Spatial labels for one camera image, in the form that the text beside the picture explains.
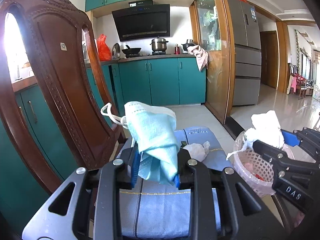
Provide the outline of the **orange plastic bag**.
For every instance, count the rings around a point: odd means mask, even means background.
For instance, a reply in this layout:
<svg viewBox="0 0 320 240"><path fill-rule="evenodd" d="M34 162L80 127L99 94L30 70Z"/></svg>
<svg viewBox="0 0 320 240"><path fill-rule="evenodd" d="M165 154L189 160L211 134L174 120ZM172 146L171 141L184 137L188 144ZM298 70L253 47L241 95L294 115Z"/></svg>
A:
<svg viewBox="0 0 320 240"><path fill-rule="evenodd" d="M100 61L110 61L112 58L111 51L106 44L106 35L101 34L97 39L97 49Z"/></svg>

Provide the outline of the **green leaf scrap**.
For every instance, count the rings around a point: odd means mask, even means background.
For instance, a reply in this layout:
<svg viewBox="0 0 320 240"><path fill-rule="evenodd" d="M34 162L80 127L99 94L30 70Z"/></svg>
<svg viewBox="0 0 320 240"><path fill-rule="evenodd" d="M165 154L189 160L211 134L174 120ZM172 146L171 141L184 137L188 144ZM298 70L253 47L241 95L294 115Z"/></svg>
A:
<svg viewBox="0 0 320 240"><path fill-rule="evenodd" d="M181 148L185 147L187 145L186 141L181 141Z"/></svg>

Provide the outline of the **wooden glass sliding door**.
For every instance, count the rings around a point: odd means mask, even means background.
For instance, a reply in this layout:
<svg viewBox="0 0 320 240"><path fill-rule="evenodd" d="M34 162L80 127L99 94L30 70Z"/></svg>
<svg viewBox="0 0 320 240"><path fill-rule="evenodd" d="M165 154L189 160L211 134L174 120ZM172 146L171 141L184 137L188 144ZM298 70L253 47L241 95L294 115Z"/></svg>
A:
<svg viewBox="0 0 320 240"><path fill-rule="evenodd" d="M205 106L221 124L231 115L235 44L227 0L195 0L189 7L194 42L208 53Z"/></svg>

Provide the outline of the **white plastic mesh basket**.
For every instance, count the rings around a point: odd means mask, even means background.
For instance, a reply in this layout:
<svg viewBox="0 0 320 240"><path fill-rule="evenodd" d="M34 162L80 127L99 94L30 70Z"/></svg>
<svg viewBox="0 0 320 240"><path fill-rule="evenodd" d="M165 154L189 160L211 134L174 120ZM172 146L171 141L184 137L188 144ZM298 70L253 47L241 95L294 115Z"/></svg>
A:
<svg viewBox="0 0 320 240"><path fill-rule="evenodd" d="M260 198L275 194L272 189L273 165L247 145L245 131L236 138L232 157L235 171Z"/></svg>

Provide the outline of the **steel pot lid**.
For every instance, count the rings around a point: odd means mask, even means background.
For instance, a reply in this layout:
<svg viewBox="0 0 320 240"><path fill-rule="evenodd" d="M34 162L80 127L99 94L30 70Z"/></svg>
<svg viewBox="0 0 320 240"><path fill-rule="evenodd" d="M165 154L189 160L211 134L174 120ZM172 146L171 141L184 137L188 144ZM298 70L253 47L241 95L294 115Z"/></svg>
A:
<svg viewBox="0 0 320 240"><path fill-rule="evenodd" d="M113 60L119 59L120 53L121 53L120 45L118 43L115 43L112 47L112 59Z"/></svg>

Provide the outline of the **pink hanging towel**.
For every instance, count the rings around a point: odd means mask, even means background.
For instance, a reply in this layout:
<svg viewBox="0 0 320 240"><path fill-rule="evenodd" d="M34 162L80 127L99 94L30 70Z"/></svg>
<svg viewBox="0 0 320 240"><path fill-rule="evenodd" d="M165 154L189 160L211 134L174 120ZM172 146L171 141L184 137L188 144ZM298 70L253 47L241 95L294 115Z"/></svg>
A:
<svg viewBox="0 0 320 240"><path fill-rule="evenodd" d="M199 45L189 46L187 48L189 54L194 55L199 71L208 67L209 54Z"/></svg>

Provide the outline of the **red thermos bottle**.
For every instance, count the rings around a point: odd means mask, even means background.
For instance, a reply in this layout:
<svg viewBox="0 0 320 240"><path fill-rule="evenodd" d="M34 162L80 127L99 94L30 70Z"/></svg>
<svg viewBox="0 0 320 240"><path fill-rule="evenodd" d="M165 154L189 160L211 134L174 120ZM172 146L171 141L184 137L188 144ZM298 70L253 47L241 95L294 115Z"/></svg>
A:
<svg viewBox="0 0 320 240"><path fill-rule="evenodd" d="M174 47L174 54L175 55L179 55L180 54L180 47L179 47L178 44L176 44L175 47Z"/></svg>

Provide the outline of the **white tissue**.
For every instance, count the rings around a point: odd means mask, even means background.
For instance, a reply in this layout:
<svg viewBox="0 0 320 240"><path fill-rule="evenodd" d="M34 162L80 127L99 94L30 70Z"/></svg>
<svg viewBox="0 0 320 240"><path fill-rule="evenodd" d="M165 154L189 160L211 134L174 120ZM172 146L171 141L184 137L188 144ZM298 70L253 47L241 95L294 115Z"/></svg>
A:
<svg viewBox="0 0 320 240"><path fill-rule="evenodd" d="M249 128L238 135L233 146L233 152L226 156L227 160L239 152L244 152L247 149L253 150L253 142L257 140L280 150L283 148L284 136L275 111L270 110L267 113L253 114L251 121L253 128Z"/></svg>

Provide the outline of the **steel cooking pot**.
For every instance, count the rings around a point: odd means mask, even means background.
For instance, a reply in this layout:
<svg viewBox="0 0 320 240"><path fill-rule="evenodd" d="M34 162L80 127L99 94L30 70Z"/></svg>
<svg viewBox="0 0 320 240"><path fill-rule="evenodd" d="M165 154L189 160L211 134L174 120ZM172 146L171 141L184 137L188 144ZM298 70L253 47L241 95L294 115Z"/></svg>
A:
<svg viewBox="0 0 320 240"><path fill-rule="evenodd" d="M154 38L152 39L150 45L153 54L165 54L167 50L168 41L165 38Z"/></svg>

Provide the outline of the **brown wooden room door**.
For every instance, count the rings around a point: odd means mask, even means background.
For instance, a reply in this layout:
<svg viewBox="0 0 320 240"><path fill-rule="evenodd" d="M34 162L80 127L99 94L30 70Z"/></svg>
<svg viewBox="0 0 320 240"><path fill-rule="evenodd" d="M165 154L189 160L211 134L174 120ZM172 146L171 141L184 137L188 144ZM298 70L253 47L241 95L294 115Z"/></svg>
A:
<svg viewBox="0 0 320 240"><path fill-rule="evenodd" d="M260 32L261 83L274 89L278 80L278 39L276 31Z"/></svg>

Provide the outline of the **black range hood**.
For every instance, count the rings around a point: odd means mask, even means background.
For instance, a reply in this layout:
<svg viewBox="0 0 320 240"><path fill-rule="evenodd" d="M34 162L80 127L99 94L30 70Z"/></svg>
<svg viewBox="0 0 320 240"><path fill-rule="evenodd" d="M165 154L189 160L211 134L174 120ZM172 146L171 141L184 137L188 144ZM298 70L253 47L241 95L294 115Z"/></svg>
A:
<svg viewBox="0 0 320 240"><path fill-rule="evenodd" d="M152 4L112 12L121 42L153 37L169 37L170 5Z"/></svg>

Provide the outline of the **white plastic bag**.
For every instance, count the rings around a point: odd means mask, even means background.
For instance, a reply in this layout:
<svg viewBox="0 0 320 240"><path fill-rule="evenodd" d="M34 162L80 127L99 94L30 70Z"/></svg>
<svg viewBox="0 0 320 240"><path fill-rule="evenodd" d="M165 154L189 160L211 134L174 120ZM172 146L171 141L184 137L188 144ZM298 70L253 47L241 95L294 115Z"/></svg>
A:
<svg viewBox="0 0 320 240"><path fill-rule="evenodd" d="M191 159L203 162L209 153L209 147L210 143L209 141L206 141L202 145L197 143L185 145L183 149L189 152Z"/></svg>

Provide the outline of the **dark wooden chair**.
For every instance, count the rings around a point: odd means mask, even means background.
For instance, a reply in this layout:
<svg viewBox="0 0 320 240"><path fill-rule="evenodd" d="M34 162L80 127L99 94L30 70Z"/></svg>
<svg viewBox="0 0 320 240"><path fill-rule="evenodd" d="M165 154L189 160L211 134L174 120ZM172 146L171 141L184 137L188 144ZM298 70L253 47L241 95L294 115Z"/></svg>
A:
<svg viewBox="0 0 320 240"><path fill-rule="evenodd" d="M126 138L101 115L89 85L83 46L103 102L112 101L87 14L69 0L1 0L1 17L7 13L17 20L36 81L76 162L102 167Z"/></svg>

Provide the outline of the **black wok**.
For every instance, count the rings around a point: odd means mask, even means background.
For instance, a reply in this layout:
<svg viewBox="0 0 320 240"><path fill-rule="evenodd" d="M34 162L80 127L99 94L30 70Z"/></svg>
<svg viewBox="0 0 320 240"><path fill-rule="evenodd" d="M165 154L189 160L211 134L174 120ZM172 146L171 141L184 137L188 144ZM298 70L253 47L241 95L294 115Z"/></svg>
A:
<svg viewBox="0 0 320 240"><path fill-rule="evenodd" d="M141 48L131 48L129 45L126 45L126 48L121 50L126 56L138 55L141 51Z"/></svg>

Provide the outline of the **teal lower kitchen cabinets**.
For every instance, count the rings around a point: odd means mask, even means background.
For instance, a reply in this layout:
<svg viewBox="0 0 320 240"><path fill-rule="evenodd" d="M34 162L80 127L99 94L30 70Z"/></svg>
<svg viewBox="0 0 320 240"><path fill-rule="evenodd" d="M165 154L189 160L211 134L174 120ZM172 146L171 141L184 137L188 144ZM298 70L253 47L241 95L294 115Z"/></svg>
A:
<svg viewBox="0 0 320 240"><path fill-rule="evenodd" d="M102 64L107 88L124 114L124 105L140 101L148 105L203 103L206 96L205 71L199 71L192 57L173 57ZM78 166L38 85L15 94L32 139L60 179ZM48 194L27 169L1 129L1 214L21 234Z"/></svg>

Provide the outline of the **black kettle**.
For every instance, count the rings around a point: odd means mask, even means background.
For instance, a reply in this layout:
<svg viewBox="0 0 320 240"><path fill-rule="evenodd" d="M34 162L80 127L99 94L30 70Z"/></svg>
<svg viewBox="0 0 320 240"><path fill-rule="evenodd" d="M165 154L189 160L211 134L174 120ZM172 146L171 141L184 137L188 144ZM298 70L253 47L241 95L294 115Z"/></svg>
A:
<svg viewBox="0 0 320 240"><path fill-rule="evenodd" d="M188 48L189 48L189 47L193 47L193 46L195 46L195 45L196 45L196 44L193 42L192 39L187 39L187 41L186 41L184 44L182 44L183 53L184 53L184 54L187 54L187 53L188 53Z"/></svg>

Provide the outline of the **light blue face mask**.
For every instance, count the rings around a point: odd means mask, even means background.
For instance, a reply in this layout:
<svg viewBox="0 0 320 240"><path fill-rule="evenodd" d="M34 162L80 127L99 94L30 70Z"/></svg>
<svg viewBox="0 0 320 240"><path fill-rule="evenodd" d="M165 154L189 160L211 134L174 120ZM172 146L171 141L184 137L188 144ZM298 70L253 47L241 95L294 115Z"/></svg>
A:
<svg viewBox="0 0 320 240"><path fill-rule="evenodd" d="M128 129L132 143L137 143L140 154L138 175L145 180L174 185L180 150L174 134L175 113L166 107L130 101L124 105L125 115L119 117L111 113L111 107L112 103L107 103L100 113Z"/></svg>

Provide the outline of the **silver refrigerator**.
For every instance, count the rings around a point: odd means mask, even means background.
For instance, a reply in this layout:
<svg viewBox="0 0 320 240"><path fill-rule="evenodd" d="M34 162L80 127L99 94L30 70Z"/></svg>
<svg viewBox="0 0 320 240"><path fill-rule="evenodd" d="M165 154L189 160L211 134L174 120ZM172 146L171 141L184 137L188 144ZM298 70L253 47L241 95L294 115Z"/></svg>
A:
<svg viewBox="0 0 320 240"><path fill-rule="evenodd" d="M255 105L261 82L261 41L255 8L241 0L228 0L235 44L233 106Z"/></svg>

